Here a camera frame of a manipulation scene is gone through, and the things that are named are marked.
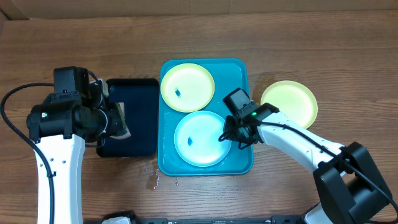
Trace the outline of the green scouring sponge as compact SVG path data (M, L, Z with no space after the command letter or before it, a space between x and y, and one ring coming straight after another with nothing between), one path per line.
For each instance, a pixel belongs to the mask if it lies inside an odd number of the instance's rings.
M119 114L121 116L121 121L123 124L123 128L121 131L118 131L115 135L111 136L111 138L113 139L118 139L118 140L122 140L122 139L127 139L129 137L131 137L131 133L128 129L128 126L126 124L126 119L125 119L125 109L124 109L124 103L123 102L119 102L118 103L118 109L119 109Z

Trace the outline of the light blue plate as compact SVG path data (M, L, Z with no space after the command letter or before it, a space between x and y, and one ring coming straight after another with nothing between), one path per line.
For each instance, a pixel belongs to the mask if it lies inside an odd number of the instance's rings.
M231 141L219 141L225 120L211 111L186 115L177 125L174 145L188 164L209 167L221 162L229 153Z

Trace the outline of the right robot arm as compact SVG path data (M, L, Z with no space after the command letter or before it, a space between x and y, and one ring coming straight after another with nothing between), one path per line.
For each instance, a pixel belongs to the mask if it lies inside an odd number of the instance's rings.
M366 147L344 146L311 133L275 106L255 104L237 88L223 98L230 110L219 141L231 140L244 149L256 143L275 147L313 174L319 203L299 223L374 223L388 205L397 207L383 176Z

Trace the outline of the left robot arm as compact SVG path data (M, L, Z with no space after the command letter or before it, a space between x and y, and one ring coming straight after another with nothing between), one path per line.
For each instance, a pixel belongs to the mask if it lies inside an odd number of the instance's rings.
M81 170L88 147L131 134L124 106L109 101L106 82L81 67L56 68L54 92L27 117L37 147L38 223L83 223Z

